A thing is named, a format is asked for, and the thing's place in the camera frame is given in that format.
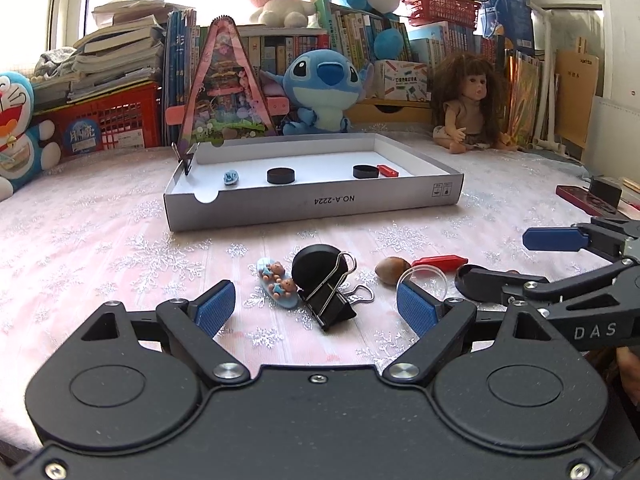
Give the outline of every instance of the robotic arm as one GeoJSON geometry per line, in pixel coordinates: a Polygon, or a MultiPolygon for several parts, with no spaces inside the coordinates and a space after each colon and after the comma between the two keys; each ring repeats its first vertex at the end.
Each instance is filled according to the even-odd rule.
{"type": "Polygon", "coordinates": [[[269,365],[252,379],[213,340],[234,309],[228,281],[154,312],[107,302],[31,380],[44,448],[0,480],[636,480],[640,462],[596,444],[609,396],[579,351],[640,344],[637,232],[600,219],[529,230],[532,249],[613,262],[555,283],[462,267],[459,290],[505,313],[402,283],[398,311],[420,339],[381,374],[269,365]],[[494,344],[471,353],[476,340],[494,344]]]}

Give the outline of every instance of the black puck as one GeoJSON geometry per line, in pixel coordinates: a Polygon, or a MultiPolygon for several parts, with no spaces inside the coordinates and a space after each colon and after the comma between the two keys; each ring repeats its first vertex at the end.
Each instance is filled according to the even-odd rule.
{"type": "MultiPolygon", "coordinates": [[[[300,250],[291,264],[291,277],[296,285],[310,294],[334,270],[340,249],[331,245],[315,244],[300,250]]],[[[340,256],[336,273],[328,280],[332,286],[349,270],[347,260],[340,256]]]]}
{"type": "Polygon", "coordinates": [[[375,166],[368,164],[356,164],[353,167],[353,176],[355,178],[378,178],[380,170],[375,166]]]}
{"type": "Polygon", "coordinates": [[[291,168],[271,168],[267,170],[269,184],[291,184],[296,179],[296,172],[291,168]]]}

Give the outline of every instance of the red crayon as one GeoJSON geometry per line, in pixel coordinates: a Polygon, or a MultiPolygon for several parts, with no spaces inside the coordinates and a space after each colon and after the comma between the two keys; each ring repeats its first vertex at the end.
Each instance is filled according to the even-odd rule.
{"type": "Polygon", "coordinates": [[[378,165],[378,171],[384,176],[398,176],[398,172],[396,170],[392,170],[390,167],[385,166],[384,164],[378,165]]]}
{"type": "Polygon", "coordinates": [[[461,258],[455,254],[449,254],[447,256],[428,256],[427,258],[420,258],[419,260],[415,260],[411,266],[430,265],[431,267],[440,269],[442,272],[455,272],[460,267],[468,263],[469,260],[466,258],[461,258]]]}

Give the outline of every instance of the brown curly hair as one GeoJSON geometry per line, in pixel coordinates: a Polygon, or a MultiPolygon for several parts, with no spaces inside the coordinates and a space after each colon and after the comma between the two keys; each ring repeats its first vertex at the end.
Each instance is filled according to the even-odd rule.
{"type": "Polygon", "coordinates": [[[460,87],[470,75],[486,77],[486,97],[480,101],[484,117],[484,133],[491,142],[500,136],[498,117],[504,110],[504,83],[494,67],[484,57],[463,52],[453,54],[440,63],[433,77],[431,109],[435,124],[444,124],[444,103],[460,98],[460,87]]]}

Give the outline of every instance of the wooden drawer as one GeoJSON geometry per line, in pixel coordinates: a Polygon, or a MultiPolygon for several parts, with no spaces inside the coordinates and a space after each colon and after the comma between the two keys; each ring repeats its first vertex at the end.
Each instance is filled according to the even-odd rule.
{"type": "Polygon", "coordinates": [[[431,124],[429,103],[364,99],[344,113],[352,124],[423,123],[431,124]]]}

